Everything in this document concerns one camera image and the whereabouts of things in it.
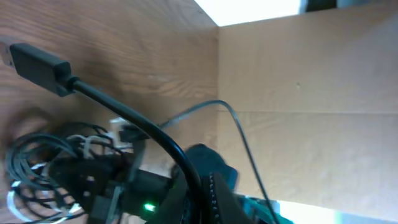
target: black electronic device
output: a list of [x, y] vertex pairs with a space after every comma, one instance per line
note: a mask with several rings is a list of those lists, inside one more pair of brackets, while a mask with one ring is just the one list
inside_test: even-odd
[[[7, 153], [6, 165], [12, 191], [38, 218], [26, 223], [55, 223], [84, 213], [88, 214], [86, 222], [89, 224], [120, 223], [122, 213], [141, 217], [148, 224], [279, 224], [284, 221], [275, 213], [262, 186], [239, 120], [224, 101], [204, 102], [156, 125], [72, 75], [66, 61], [11, 39], [0, 39], [0, 47], [5, 64], [14, 67], [20, 76], [58, 96], [81, 93], [130, 123], [118, 134], [122, 141], [131, 145], [133, 152], [115, 147], [104, 128], [86, 123], [66, 124], [56, 133], [31, 133], [16, 139]], [[203, 144], [194, 145], [184, 152], [163, 132], [162, 129], [177, 123], [181, 117], [213, 104], [226, 106], [233, 115], [265, 200], [234, 194], [238, 172], [228, 166], [217, 152]], [[81, 128], [90, 128], [95, 134], [84, 136]], [[145, 141], [149, 138], [174, 159], [176, 165], [170, 171], [171, 178], [139, 169]], [[87, 147], [91, 144], [101, 146], [103, 153], [98, 154]], [[112, 153], [105, 153], [105, 148], [111, 149]], [[53, 152], [52, 156], [47, 155], [45, 164], [30, 160], [33, 156], [37, 160], [40, 156], [36, 155], [44, 151]], [[26, 190], [33, 196], [25, 195]], [[53, 197], [40, 198], [38, 191], [51, 191]], [[68, 202], [68, 196], [72, 196], [74, 202]], [[30, 208], [30, 203], [45, 208], [55, 207], [59, 212], [44, 216]], [[76, 204], [84, 212], [72, 215]]]

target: tangled cable bundle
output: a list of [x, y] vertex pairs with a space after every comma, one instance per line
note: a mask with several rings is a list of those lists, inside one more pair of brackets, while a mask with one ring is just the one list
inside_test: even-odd
[[[94, 135], [85, 136], [84, 129], [90, 129]], [[68, 194], [62, 194], [57, 183], [48, 176], [49, 167], [61, 157], [75, 157], [80, 159], [96, 159], [98, 153], [93, 147], [101, 146], [102, 154], [106, 150], [122, 155], [122, 149], [114, 145], [108, 131], [101, 126], [88, 123], [67, 123], [58, 128], [53, 134], [30, 133], [17, 138], [6, 154], [6, 169], [12, 180], [11, 190], [7, 195], [9, 210], [26, 223], [60, 223], [65, 220], [78, 218], [84, 214], [75, 202], [67, 202]], [[17, 208], [14, 197], [21, 200], [23, 207], [36, 217], [33, 221]], [[53, 215], [44, 215], [32, 208], [32, 203], [42, 208], [53, 210]]]

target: wooden surface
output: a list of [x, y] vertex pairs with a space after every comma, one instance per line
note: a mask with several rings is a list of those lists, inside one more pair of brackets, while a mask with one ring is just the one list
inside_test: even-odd
[[[74, 74], [155, 122], [216, 98], [218, 28], [193, 0], [2, 1], [0, 8], [0, 35], [69, 60]], [[12, 137], [8, 123], [21, 111], [40, 110], [53, 123], [106, 125], [115, 117], [82, 96], [58, 98], [0, 65], [3, 151]], [[182, 147], [198, 142], [214, 147], [216, 111], [204, 110], [167, 132]], [[145, 169], [167, 175], [171, 164], [163, 150], [149, 144]], [[6, 190], [3, 184], [3, 208]], [[3, 209], [0, 223], [6, 222], [16, 221]]]
[[[398, 221], [398, 2], [220, 28], [219, 97], [273, 199]], [[224, 108], [218, 149], [260, 197]]]

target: green led indicator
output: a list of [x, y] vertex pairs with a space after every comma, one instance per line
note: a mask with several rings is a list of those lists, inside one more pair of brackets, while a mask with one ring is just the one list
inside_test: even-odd
[[156, 206], [153, 205], [153, 204], [150, 204], [150, 203], [146, 203], [146, 204], [144, 205], [144, 208], [145, 208], [146, 210], [148, 210], [148, 211], [154, 212]]

